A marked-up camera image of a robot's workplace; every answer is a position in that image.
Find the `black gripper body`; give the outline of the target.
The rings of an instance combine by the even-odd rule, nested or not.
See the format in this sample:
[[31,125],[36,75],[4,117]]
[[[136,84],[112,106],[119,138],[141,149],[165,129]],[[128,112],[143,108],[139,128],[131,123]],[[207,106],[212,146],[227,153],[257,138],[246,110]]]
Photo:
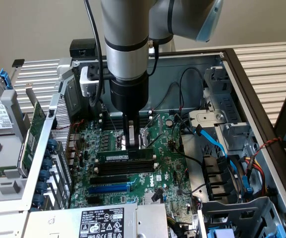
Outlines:
[[125,115],[135,115],[148,101],[148,74],[130,81],[110,81],[111,101]]

